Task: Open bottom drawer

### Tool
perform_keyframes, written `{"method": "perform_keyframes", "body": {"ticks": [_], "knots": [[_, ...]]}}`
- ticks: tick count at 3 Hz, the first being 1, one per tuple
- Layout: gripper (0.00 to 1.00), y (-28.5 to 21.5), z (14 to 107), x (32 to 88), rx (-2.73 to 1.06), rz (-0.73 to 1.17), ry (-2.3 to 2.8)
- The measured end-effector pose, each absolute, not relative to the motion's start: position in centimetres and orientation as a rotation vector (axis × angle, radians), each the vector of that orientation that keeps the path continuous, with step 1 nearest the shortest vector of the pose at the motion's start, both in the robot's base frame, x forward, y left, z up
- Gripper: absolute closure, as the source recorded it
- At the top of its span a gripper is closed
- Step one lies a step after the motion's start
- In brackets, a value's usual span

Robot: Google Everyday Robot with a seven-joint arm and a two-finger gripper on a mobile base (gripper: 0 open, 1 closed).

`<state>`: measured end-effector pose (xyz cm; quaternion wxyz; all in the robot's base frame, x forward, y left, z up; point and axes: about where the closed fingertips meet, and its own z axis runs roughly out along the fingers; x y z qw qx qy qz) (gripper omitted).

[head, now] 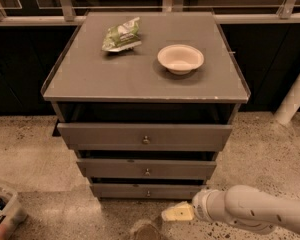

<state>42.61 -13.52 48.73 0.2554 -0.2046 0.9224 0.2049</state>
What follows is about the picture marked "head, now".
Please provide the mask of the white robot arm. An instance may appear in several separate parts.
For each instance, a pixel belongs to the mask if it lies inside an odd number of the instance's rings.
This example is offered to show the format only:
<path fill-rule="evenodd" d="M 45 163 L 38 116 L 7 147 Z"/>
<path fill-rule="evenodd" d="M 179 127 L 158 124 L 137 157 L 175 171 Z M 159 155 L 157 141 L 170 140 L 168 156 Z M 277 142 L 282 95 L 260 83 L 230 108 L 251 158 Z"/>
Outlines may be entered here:
<path fill-rule="evenodd" d="M 226 191 L 202 189 L 190 203 L 184 201 L 161 213 L 164 221 L 223 222 L 257 234 L 280 226 L 300 235 L 300 200 L 275 197 L 259 189 L 232 186 Z"/>

